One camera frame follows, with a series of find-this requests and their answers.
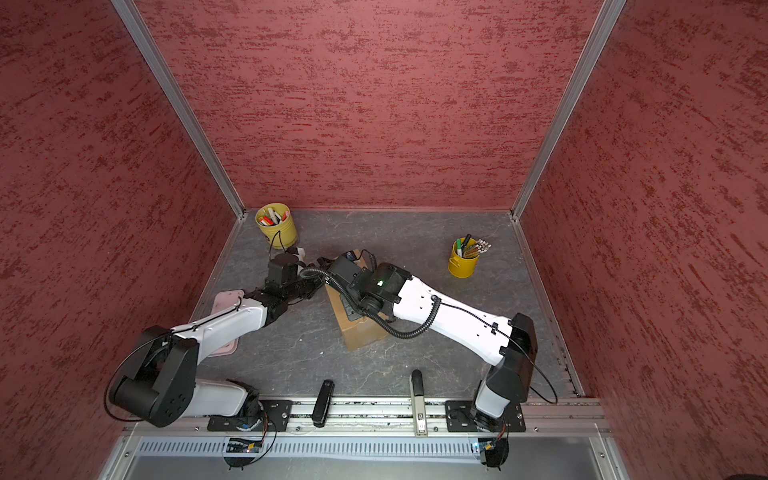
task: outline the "coiled black cable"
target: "coiled black cable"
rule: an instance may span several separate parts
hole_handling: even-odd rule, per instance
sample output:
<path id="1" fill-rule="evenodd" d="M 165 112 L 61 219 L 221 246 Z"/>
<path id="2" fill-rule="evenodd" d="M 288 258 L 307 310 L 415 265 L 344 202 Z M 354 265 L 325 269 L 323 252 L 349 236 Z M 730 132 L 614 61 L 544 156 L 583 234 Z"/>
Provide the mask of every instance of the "coiled black cable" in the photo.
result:
<path id="1" fill-rule="evenodd" d="M 355 299 L 352 298 L 351 295 L 349 295 L 349 292 L 346 291 L 346 288 L 344 288 L 344 285 L 341 284 L 341 282 L 338 281 L 338 279 L 329 272 L 326 272 L 323 269 L 315 268 L 314 266 L 308 266 L 305 269 L 301 270 L 301 273 L 299 274 L 302 278 L 309 278 L 311 276 L 323 276 L 325 277 L 328 284 L 333 287 L 336 291 L 338 291 L 341 296 L 344 297 L 346 302 L 349 304 L 349 306 L 352 307 L 352 310 L 355 311 L 360 316 L 366 316 L 373 320 L 374 322 L 378 323 L 379 326 L 381 326 L 389 335 L 394 336 L 398 339 L 412 339 L 415 338 L 422 333 L 429 330 L 429 327 L 432 326 L 432 323 L 435 322 L 435 318 L 437 317 L 437 311 L 440 308 L 440 303 L 442 300 L 437 295 L 432 295 L 432 310 L 429 312 L 429 315 L 427 316 L 427 320 L 424 321 L 421 325 L 416 327 L 414 330 L 411 330 L 410 332 L 403 332 L 401 330 L 397 330 L 393 328 L 391 325 L 389 325 L 386 320 L 384 320 L 382 317 L 376 315 L 375 313 L 371 313 L 367 310 L 361 309 Z"/>

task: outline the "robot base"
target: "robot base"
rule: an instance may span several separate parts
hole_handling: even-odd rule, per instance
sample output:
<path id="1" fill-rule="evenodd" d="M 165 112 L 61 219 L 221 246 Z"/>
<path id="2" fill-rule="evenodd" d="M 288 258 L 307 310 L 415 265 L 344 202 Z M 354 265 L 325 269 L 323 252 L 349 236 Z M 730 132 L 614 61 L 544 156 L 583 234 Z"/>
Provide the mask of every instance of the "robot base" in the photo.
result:
<path id="1" fill-rule="evenodd" d="M 261 401 L 264 412 L 269 416 L 273 425 L 269 425 L 268 429 L 278 432 L 285 432 L 288 428 L 288 420 L 290 418 L 290 407 L 293 402 L 290 400 L 262 400 Z M 211 415 L 208 420 L 208 432 L 239 432 L 247 433 L 239 430 L 237 417 L 225 417 L 221 415 Z"/>
<path id="2" fill-rule="evenodd" d="M 500 419 L 491 419 L 473 409 L 472 400 L 449 400 L 445 402 L 445 421 L 449 432 L 500 432 L 502 421 L 510 433 L 524 432 L 525 419 L 519 403 L 510 402 Z"/>

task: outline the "black cable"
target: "black cable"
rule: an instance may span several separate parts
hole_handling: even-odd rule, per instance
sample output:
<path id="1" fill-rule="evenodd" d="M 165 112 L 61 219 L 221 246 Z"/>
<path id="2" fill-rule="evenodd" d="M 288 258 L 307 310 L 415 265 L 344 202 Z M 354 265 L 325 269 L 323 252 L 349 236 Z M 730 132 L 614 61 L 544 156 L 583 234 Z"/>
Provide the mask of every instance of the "black cable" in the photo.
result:
<path id="1" fill-rule="evenodd" d="M 333 275 L 332 273 L 327 272 L 320 268 L 316 268 L 314 266 L 308 266 L 307 268 L 301 270 L 301 273 L 299 273 L 299 276 L 301 276 L 302 278 L 310 278 L 312 276 L 324 276 L 328 284 L 334 290 L 339 292 L 341 296 L 344 297 L 346 302 L 349 304 L 349 306 L 352 307 L 352 310 L 355 313 L 357 313 L 360 316 L 366 316 L 370 318 L 374 322 L 378 323 L 379 326 L 381 326 L 389 335 L 394 336 L 397 339 L 404 339 L 404 340 L 412 339 L 426 332 L 429 329 L 429 327 L 432 326 L 432 323 L 435 321 L 435 318 L 437 317 L 437 311 L 440 308 L 440 304 L 442 302 L 442 299 L 439 296 L 432 295 L 432 310 L 429 312 L 429 315 L 427 316 L 427 319 L 424 321 L 424 323 L 416 327 L 414 330 L 411 330 L 410 332 L 403 332 L 389 325 L 389 323 L 387 323 L 386 320 L 376 315 L 375 313 L 371 313 L 365 309 L 360 308 L 357 302 L 352 298 L 352 296 L 349 295 L 349 292 L 346 291 L 346 288 L 344 288 L 344 285 L 342 285 L 341 282 L 339 282 L 336 276 Z"/>
<path id="2" fill-rule="evenodd" d="M 274 235 L 272 235 L 272 241 L 270 242 L 270 249 L 266 252 L 267 258 L 272 258 L 272 245 L 275 244 L 275 239 L 280 236 L 280 246 L 283 248 L 283 252 L 286 251 L 285 245 L 283 245 L 283 232 L 278 230 Z"/>
<path id="3" fill-rule="evenodd" d="M 552 402 L 550 399 L 545 398 L 541 393 L 537 392 L 535 388 L 529 387 L 531 390 L 533 390 L 533 393 L 538 395 L 542 400 L 544 400 L 546 403 L 551 403 L 552 405 L 556 405 L 557 402 Z"/>
<path id="4" fill-rule="evenodd" d="M 130 358 L 131 358 L 133 355 L 136 355 L 136 352 L 138 352 L 139 350 L 143 349 L 145 346 L 149 345 L 150 343 L 156 342 L 156 341 L 158 341 L 158 340 L 160 340 L 160 339 L 163 339 L 163 338 L 170 338 L 170 336 L 172 336 L 172 335 L 175 335 L 176 333 L 189 332 L 190 330 L 196 330 L 197 328 L 199 328 L 199 327 L 200 327 L 200 326 L 202 326 L 202 325 L 205 325 L 206 323 L 210 322 L 211 320 L 215 320 L 215 319 L 217 319 L 217 318 L 219 318 L 219 317 L 221 317 L 221 316 L 227 315 L 228 313 L 232 313 L 232 312 L 234 312 L 235 310 L 238 310 L 238 309 L 240 308 L 240 306 L 243 304 L 243 299 L 242 299 L 242 297 L 241 297 L 241 298 L 239 298 L 239 300 L 240 300 L 240 301 L 238 301 L 238 302 L 237 302 L 237 305 L 236 305 L 236 306 L 234 306 L 234 307 L 233 307 L 231 310 L 228 310 L 228 311 L 226 311 L 226 312 L 222 312 L 222 313 L 220 313 L 219 315 L 216 315 L 216 316 L 215 316 L 215 317 L 213 317 L 213 318 L 209 318 L 208 320 L 206 320 L 206 321 L 204 321 L 204 322 L 202 322 L 202 323 L 198 323 L 198 324 L 196 324 L 196 325 L 192 325 L 191 327 L 189 327 L 189 328 L 187 328 L 187 329 L 183 329 L 183 330 L 177 330 L 177 331 L 175 331 L 175 332 L 174 332 L 174 331 L 171 331 L 171 332 L 169 332 L 169 333 L 164 333 L 163 335 L 159 335 L 159 336 L 156 336 L 156 337 L 154 337 L 153 339 L 151 339 L 151 340 L 148 340 L 148 341 L 146 341 L 146 342 L 142 343 L 141 345 L 139 345 L 138 347 L 136 347 L 136 348 L 135 348 L 135 349 L 134 349 L 134 350 L 133 350 L 131 353 L 128 353 L 128 356 L 126 356 L 126 357 L 123 359 L 123 361 L 122 361 L 122 362 L 120 362 L 120 365 L 118 365 L 118 367 L 117 367 L 117 368 L 114 370 L 114 372 L 112 373 L 112 376 L 109 378 L 109 381 L 107 382 L 107 386 L 105 386 L 105 387 L 104 387 L 104 398 L 102 399 L 102 405 L 103 405 L 103 407 L 104 407 L 104 411 L 107 413 L 107 415 L 108 415 L 108 416 L 109 416 L 111 419 L 113 419 L 113 420 L 117 420 L 117 421 L 119 421 L 119 422 L 141 422 L 141 421 L 143 421 L 143 420 L 144 420 L 144 419 L 121 419 L 120 417 L 116 416 L 114 413 L 110 412 L 110 411 L 109 411 L 109 406 L 108 406 L 109 387 L 110 387 L 110 385 L 112 385 L 112 382 L 114 381 L 114 377 L 116 377 L 116 376 L 118 375 L 118 373 L 119 373 L 119 372 L 122 370 L 122 368 L 123 368 L 123 365 L 125 365 L 125 363 L 126 363 L 126 362 L 127 362 L 127 361 L 128 361 L 128 360 L 129 360 L 129 359 L 130 359 Z"/>
<path id="5" fill-rule="evenodd" d="M 467 310 L 467 309 L 463 309 L 463 308 L 461 308 L 460 306 L 456 306 L 456 305 L 449 305 L 449 304 L 447 304 L 447 303 L 443 303 L 443 305 L 444 305 L 444 306 L 450 306 L 451 308 L 455 308 L 455 309 L 457 309 L 457 310 L 461 310 L 461 311 L 462 311 L 462 312 L 464 312 L 464 313 L 468 313 L 468 314 L 472 315 L 473 317 L 475 317 L 476 319 L 478 319 L 478 320 L 480 320 L 481 322 L 483 322 L 483 323 L 485 324 L 485 326 L 491 327 L 491 328 L 492 328 L 493 330 L 495 330 L 496 332 L 498 332 L 498 333 L 501 333 L 503 336 L 507 337 L 507 338 L 509 339 L 509 341 L 510 341 L 510 342 L 514 343 L 514 344 L 515 344 L 515 346 L 516 346 L 516 347 L 518 347 L 518 350 L 520 350 L 520 353 L 522 353 L 523 355 L 525 355 L 525 358 L 526 358 L 526 359 L 528 359 L 528 361 L 531 363 L 531 365 L 533 365 L 533 368 L 535 368 L 537 372 L 541 373 L 541 376 L 543 376 L 543 377 L 544 377 L 544 380 L 546 380 L 546 381 L 547 381 L 547 385 L 549 385 L 549 388 L 552 390 L 552 394 L 554 395 L 554 402 L 552 402 L 551 400 L 547 400 L 547 401 L 548 401 L 548 402 L 550 402 L 550 403 L 551 403 L 551 404 L 553 404 L 553 405 L 555 405 L 555 404 L 557 404 L 557 403 L 558 403 L 558 393 L 557 393 L 557 392 L 555 392 L 555 390 L 554 390 L 554 386 L 552 385 L 552 382 L 550 382 L 550 381 L 549 381 L 549 378 L 548 378 L 548 377 L 547 377 L 547 376 L 544 374 L 544 372 L 542 372 L 542 371 L 541 371 L 541 369 L 540 369 L 540 368 L 538 368 L 538 365 L 536 365 L 536 363 L 535 363 L 533 360 L 531 360 L 531 357 L 530 357 L 530 356 L 528 356 L 528 354 L 525 352 L 525 350 L 523 350 L 523 348 L 520 346 L 520 344 L 519 344 L 519 343 L 517 343 L 517 342 L 515 342 L 515 340 L 514 340 L 512 337 L 510 337 L 510 336 L 509 336 L 509 335 L 507 335 L 506 333 L 502 332 L 502 331 L 501 331 L 501 330 L 499 330 L 498 328 L 495 328 L 493 325 L 491 325 L 490 323 L 486 322 L 485 320 L 483 320 L 482 318 L 480 318 L 479 316 L 475 315 L 474 313 L 470 312 L 470 311 L 469 311 L 469 310 Z M 534 392 L 536 393 L 536 395 L 538 395 L 538 396 L 541 396 L 541 394 L 540 394 L 539 392 L 536 392 L 535 390 L 534 390 Z"/>

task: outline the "aluminum frame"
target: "aluminum frame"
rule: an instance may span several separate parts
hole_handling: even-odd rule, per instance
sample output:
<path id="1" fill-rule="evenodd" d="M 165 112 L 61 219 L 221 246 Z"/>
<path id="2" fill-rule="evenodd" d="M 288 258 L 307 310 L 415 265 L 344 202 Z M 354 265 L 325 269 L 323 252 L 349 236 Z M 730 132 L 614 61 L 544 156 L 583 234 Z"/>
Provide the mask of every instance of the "aluminum frame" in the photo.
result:
<path id="1" fill-rule="evenodd" d="M 581 380 L 578 378 L 578 374 L 576 373 L 576 367 L 574 366 L 573 359 L 571 358 L 571 353 L 568 352 L 568 347 L 565 344 L 565 338 L 563 338 L 563 332 L 560 330 L 560 324 L 558 323 L 557 317 L 554 315 L 554 310 L 552 309 L 552 304 L 549 301 L 547 290 L 544 287 L 544 283 L 541 281 L 541 275 L 539 275 L 538 268 L 536 268 L 536 261 L 533 258 L 533 253 L 531 252 L 531 248 L 528 245 L 528 241 L 525 239 L 525 232 L 523 231 L 522 225 L 520 224 L 520 220 L 515 219 L 513 215 L 510 215 L 510 220 L 512 221 L 512 229 L 515 231 L 515 236 L 517 237 L 518 244 L 520 245 L 520 252 L 522 253 L 523 261 L 525 262 L 525 266 L 528 269 L 528 275 L 531 277 L 531 283 L 533 284 L 533 290 L 536 292 L 539 306 L 541 306 L 541 311 L 544 312 L 547 320 L 549 320 L 548 323 L 550 331 L 552 331 L 552 336 L 554 337 L 554 343 L 560 349 L 561 357 L 565 360 L 566 373 L 571 379 L 571 383 L 574 386 L 576 396 L 584 396 L 586 395 L 584 387 L 581 384 Z"/>
<path id="2" fill-rule="evenodd" d="M 407 396 L 358 397 L 335 396 L 329 409 L 326 426 L 314 427 L 312 411 L 316 397 L 262 397 L 268 403 L 274 399 L 293 401 L 288 428 L 278 433 L 283 439 L 300 438 L 408 438 L 415 437 L 411 399 Z M 472 439 L 477 432 L 448 432 L 445 423 L 443 397 L 425 397 L 427 432 L 432 439 Z M 598 469 L 604 480 L 627 480 L 624 465 L 618 457 L 613 435 L 605 420 L 600 399 L 565 399 L 558 405 L 546 402 L 527 402 L 522 406 L 526 432 L 510 433 L 511 437 L 581 437 L 589 438 Z M 105 470 L 104 480 L 123 480 L 129 472 L 135 453 L 144 437 L 225 438 L 232 432 L 208 432 L 207 417 L 178 419 L 159 429 L 146 422 L 126 424 L 123 437 L 112 455 L 112 463 Z"/>
<path id="3" fill-rule="evenodd" d="M 611 36 L 611 31 L 614 29 L 614 25 L 616 25 L 625 2 L 626 0 L 605 0 L 600 8 L 589 38 L 587 38 L 587 42 L 584 44 L 584 50 L 581 51 L 581 56 L 578 62 L 576 62 L 576 68 L 574 68 L 574 72 L 571 75 L 571 80 L 565 88 L 563 98 L 560 100 L 558 109 L 554 113 L 547 134 L 541 142 L 541 148 L 536 154 L 531 171 L 528 172 L 522 189 L 520 189 L 520 194 L 512 206 L 512 216 L 514 218 L 520 219 L 523 210 L 528 205 L 536 184 L 547 167 L 549 157 L 552 155 L 555 146 L 557 146 L 560 135 L 563 133 L 565 125 L 568 123 L 568 119 L 578 103 L 581 92 L 584 90 L 584 86 L 587 84 L 587 80 L 589 80 L 589 76 L 600 58 L 605 42 Z"/>
<path id="4" fill-rule="evenodd" d="M 216 155 L 214 147 L 205 136 L 203 127 L 200 125 L 200 122 L 197 121 L 197 117 L 195 116 L 192 107 L 189 105 L 187 98 L 184 97 L 184 93 L 182 93 L 179 84 L 176 82 L 174 74 L 170 71 L 168 63 L 160 53 L 157 44 L 155 44 L 152 34 L 144 23 L 136 4 L 134 4 L 132 0 L 111 1 L 125 24 L 125 28 L 128 29 L 128 33 L 131 34 L 136 46 L 144 56 L 144 60 L 152 70 L 154 77 L 157 79 L 157 83 L 163 88 L 168 101 L 176 111 L 176 115 L 178 115 L 184 128 L 187 129 L 187 133 L 190 135 L 195 147 L 197 147 L 197 151 L 200 152 L 201 157 L 208 166 L 210 174 L 214 177 L 214 180 L 221 189 L 221 193 L 226 197 L 227 202 L 229 202 L 235 215 L 237 215 L 238 218 L 242 217 L 246 211 L 245 205 L 219 161 L 219 157 Z"/>

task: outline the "black handle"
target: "black handle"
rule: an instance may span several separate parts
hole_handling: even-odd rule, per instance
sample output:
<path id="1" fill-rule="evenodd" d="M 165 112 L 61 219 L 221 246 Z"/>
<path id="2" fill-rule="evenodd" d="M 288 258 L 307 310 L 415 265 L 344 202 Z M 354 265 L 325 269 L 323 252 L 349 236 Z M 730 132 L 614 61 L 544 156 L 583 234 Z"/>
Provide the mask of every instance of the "black handle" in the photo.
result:
<path id="1" fill-rule="evenodd" d="M 424 379 L 421 370 L 411 372 L 411 385 L 413 385 L 413 396 L 424 396 Z"/>
<path id="2" fill-rule="evenodd" d="M 331 396 L 333 396 L 333 380 L 326 380 L 320 388 L 320 393 L 315 402 L 315 409 L 312 411 L 312 423 L 317 428 L 326 425 L 328 419 L 328 409 L 331 406 Z"/>

